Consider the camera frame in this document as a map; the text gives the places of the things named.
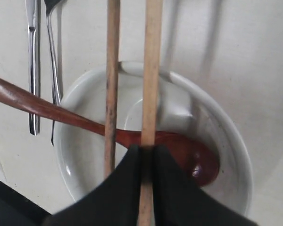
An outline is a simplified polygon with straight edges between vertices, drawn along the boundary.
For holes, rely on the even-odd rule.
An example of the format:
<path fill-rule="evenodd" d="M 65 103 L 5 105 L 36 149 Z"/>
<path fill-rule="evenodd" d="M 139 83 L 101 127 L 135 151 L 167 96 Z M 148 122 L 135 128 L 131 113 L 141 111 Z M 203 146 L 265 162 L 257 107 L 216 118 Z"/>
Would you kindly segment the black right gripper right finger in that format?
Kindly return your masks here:
<path fill-rule="evenodd" d="M 152 157 L 154 218 L 157 226 L 254 226 L 189 179 L 164 146 Z"/>

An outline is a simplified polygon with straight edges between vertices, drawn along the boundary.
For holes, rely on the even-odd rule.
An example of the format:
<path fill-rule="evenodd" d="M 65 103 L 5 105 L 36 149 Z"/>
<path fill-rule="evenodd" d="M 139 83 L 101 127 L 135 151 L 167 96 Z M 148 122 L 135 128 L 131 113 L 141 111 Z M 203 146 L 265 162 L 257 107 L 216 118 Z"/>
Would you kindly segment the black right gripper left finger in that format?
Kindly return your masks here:
<path fill-rule="evenodd" d="M 135 226 L 141 184 L 141 152 L 132 145 L 116 169 L 75 204 L 48 217 L 45 226 Z"/>

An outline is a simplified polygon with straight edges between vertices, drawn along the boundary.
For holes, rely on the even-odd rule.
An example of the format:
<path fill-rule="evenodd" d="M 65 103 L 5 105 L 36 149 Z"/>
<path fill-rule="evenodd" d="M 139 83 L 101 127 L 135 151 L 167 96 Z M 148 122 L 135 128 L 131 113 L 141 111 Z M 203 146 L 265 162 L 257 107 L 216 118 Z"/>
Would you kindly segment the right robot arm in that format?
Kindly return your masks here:
<path fill-rule="evenodd" d="M 187 178 L 164 146 L 150 155 L 158 226 L 252 226 Z M 50 214 L 0 181 L 0 226 L 135 226 L 140 207 L 143 148 L 132 145 L 113 173 L 75 204 Z"/>

